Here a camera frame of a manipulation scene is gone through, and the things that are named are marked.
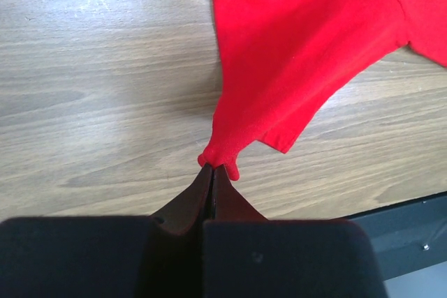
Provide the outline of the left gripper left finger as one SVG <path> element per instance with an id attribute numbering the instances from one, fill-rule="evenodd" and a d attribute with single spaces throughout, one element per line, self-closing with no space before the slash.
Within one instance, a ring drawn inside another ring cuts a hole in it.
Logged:
<path id="1" fill-rule="evenodd" d="M 200 297 L 212 168 L 150 216 L 1 223 L 2 297 Z"/>

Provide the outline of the red t shirt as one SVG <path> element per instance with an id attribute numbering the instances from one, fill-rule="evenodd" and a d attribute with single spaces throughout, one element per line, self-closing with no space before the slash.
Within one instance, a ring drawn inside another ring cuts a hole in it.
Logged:
<path id="1" fill-rule="evenodd" d="M 254 141 L 287 152 L 359 72 L 409 46 L 446 64 L 446 0 L 212 0 L 222 93 L 198 161 L 239 177 Z"/>

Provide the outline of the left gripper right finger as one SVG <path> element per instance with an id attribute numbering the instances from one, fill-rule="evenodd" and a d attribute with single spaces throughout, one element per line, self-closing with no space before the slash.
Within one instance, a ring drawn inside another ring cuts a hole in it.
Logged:
<path id="1" fill-rule="evenodd" d="M 344 219 L 268 220 L 214 171 L 204 297 L 385 297 L 372 245 Z"/>

